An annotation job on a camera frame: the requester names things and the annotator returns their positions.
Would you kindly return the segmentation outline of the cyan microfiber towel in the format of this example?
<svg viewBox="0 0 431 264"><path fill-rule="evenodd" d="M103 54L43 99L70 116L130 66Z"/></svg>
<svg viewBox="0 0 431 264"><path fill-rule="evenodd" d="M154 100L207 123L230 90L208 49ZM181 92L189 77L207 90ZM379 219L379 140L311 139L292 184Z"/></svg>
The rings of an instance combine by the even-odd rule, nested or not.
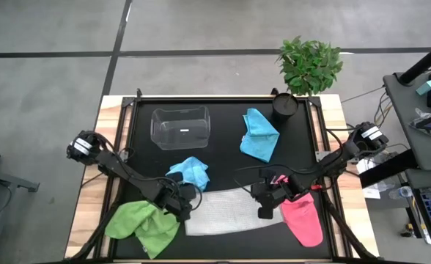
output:
<svg viewBox="0 0 431 264"><path fill-rule="evenodd" d="M257 109L248 109L243 115L246 134L243 136L240 151L253 158L268 163L279 140L280 133Z"/></svg>

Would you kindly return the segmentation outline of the pink microfiber towel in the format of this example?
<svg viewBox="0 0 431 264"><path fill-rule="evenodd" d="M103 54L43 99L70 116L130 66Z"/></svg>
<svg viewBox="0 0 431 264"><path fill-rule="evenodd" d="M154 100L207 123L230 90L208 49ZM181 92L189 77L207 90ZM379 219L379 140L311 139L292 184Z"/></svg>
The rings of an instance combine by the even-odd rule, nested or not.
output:
<svg viewBox="0 0 431 264"><path fill-rule="evenodd" d="M323 230L310 193L294 202L286 199L280 207L284 223L302 246L315 247L323 242Z"/></svg>

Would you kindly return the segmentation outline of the grey side desk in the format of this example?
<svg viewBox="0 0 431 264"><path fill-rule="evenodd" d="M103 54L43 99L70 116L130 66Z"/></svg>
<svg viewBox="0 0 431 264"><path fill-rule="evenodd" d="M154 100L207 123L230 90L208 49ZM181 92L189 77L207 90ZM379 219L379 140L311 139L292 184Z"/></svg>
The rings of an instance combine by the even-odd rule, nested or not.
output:
<svg viewBox="0 0 431 264"><path fill-rule="evenodd" d="M426 75L421 75L408 87L401 85L395 75L383 77L386 91L410 146L409 150L397 157L405 167L402 171L406 174L409 185L417 191L431 187L431 136L410 125L418 117L417 109L431 113L426 99L416 93L416 89L427 79Z"/></svg>

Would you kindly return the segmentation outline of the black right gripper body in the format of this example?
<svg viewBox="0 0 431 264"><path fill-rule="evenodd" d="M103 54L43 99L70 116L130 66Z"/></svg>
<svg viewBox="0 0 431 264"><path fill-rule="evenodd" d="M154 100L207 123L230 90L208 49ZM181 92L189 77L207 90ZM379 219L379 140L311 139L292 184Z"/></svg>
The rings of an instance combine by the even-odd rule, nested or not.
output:
<svg viewBox="0 0 431 264"><path fill-rule="evenodd" d="M254 183L251 185L251 196L266 208L275 208L285 199L291 197L291 190L288 183L277 184Z"/></svg>

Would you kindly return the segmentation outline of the white waffle microfiber towel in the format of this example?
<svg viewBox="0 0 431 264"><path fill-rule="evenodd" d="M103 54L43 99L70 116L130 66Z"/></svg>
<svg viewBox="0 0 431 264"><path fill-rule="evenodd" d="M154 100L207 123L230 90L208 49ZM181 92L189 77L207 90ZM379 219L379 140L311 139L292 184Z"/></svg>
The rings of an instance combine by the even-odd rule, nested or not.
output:
<svg viewBox="0 0 431 264"><path fill-rule="evenodd" d="M282 223L279 208L273 210L272 219L258 217L260 204L241 188L210 191L191 200L196 210L185 221L187 236L224 235L268 227Z"/></svg>

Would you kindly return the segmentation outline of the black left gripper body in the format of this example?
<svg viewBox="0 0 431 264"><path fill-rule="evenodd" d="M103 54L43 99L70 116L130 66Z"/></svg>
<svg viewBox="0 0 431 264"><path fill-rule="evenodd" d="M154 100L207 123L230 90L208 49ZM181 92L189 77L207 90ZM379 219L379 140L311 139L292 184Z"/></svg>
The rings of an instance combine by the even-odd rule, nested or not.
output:
<svg viewBox="0 0 431 264"><path fill-rule="evenodd" d="M170 213L182 213L186 206L192 206L191 201L186 200L180 196L180 186L182 184L172 184L170 182L162 182L160 184L161 190L158 193L155 204L161 208L165 209Z"/></svg>

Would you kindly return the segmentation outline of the clear plastic bin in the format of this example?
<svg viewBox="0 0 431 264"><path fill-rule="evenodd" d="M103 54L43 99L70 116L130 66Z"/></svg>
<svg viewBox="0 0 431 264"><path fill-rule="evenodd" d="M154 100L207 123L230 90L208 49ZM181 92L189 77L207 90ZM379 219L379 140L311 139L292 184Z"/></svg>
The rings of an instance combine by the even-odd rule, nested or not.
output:
<svg viewBox="0 0 431 264"><path fill-rule="evenodd" d="M194 109L156 109L152 113L150 138L162 150L204 148L210 138L210 112Z"/></svg>

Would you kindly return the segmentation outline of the green leafy plant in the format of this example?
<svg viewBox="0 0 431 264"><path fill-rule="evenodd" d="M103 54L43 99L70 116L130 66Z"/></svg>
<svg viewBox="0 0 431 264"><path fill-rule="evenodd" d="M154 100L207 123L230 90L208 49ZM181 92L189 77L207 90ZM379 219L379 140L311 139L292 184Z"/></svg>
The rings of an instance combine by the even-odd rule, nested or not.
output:
<svg viewBox="0 0 431 264"><path fill-rule="evenodd" d="M287 91L292 95L317 95L331 88L342 71L340 47L297 36L283 40L277 58Z"/></svg>

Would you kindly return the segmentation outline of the clear water bottle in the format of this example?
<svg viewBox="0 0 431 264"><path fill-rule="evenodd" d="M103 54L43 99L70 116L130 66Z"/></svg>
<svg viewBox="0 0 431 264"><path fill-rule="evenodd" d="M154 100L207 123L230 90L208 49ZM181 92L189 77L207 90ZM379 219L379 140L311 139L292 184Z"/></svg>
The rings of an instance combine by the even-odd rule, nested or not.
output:
<svg viewBox="0 0 431 264"><path fill-rule="evenodd" d="M407 199L413 196L413 190L410 186L402 186L391 190L388 195L390 199Z"/></svg>

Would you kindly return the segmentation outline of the black plant pot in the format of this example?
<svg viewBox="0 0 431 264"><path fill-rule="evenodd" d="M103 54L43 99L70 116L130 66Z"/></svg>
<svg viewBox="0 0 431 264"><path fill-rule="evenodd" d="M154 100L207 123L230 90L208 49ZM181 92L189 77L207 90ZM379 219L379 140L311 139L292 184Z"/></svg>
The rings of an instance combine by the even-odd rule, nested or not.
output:
<svg viewBox="0 0 431 264"><path fill-rule="evenodd" d="M272 102L273 119L277 122L285 122L298 110L298 101L290 93L279 93Z"/></svg>

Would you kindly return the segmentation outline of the green microfiber towel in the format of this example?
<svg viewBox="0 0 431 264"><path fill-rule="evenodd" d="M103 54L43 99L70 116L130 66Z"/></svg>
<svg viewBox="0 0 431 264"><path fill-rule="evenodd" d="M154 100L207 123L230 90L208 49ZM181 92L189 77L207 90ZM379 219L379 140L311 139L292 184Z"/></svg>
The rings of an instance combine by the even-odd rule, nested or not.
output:
<svg viewBox="0 0 431 264"><path fill-rule="evenodd" d="M117 240L134 235L152 260L173 241L179 228L180 223L173 214L147 201L136 201L120 205L104 233Z"/></svg>

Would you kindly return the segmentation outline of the black metal table frame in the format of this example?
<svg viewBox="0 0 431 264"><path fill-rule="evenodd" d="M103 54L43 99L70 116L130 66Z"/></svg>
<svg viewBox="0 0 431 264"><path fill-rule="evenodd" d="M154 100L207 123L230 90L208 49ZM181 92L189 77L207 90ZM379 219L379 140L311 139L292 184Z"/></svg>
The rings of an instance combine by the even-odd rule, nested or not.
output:
<svg viewBox="0 0 431 264"><path fill-rule="evenodd" d="M163 177L163 169L178 158L188 155L186 150L162 150L152 143L147 129L150 113L158 107L177 110L189 106L206 106L210 112L211 134L206 147L195 150L195 154L209 164L210 187L223 190L233 187L236 171L256 174L259 162L242 154L235 145L242 136L242 113L254 107L264 114L272 111L272 97L269 95L246 96L203 96L182 95L170 97L145 97L138 95L126 98L124 107L131 107L130 128L127 145L133 155L126 162L128 166L145 177ZM346 263L366 263L375 261L375 256L353 234L346 225L339 201L336 184L321 188L314 193L314 203L320 211L320 223L325 240L312 249L302 247L295 241L286 227L275 224L252 231L228 235L209 235L192 238L182 231L161 257L165 263L250 263L274 262L315 262L337 261L338 244L334 229L339 228L343 244L347 250L355 250L357 257L346 257ZM106 257L91 258L90 251L101 245L105 226L122 202L141 199L139 190L120 178L116 199L106 198L103 203L100 223L80 251L67 258L67 264L103 264L141 261L144 258L141 244L135 238L123 241L113 240Z"/></svg>

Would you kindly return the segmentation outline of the black round post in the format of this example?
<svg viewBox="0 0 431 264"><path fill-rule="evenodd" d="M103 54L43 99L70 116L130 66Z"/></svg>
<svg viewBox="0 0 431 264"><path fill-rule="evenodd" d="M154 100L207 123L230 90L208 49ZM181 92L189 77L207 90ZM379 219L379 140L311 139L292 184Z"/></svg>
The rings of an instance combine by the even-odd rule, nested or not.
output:
<svg viewBox="0 0 431 264"><path fill-rule="evenodd" d="M405 71L397 79L401 85L409 85L418 76L420 76L424 71L431 67L431 52L420 59L414 66Z"/></svg>

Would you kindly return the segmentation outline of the light blue microfiber towel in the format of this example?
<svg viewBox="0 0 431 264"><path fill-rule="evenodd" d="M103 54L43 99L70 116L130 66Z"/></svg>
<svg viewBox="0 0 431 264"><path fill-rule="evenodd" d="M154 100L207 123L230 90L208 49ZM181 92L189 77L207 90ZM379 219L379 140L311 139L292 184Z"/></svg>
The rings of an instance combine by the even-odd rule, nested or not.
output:
<svg viewBox="0 0 431 264"><path fill-rule="evenodd" d="M169 168L166 176L180 172L183 175L184 183L192 183L198 187L200 191L204 191L207 188L207 184L210 182L206 170L208 165L201 162L196 157L189 157L179 164L175 164Z"/></svg>

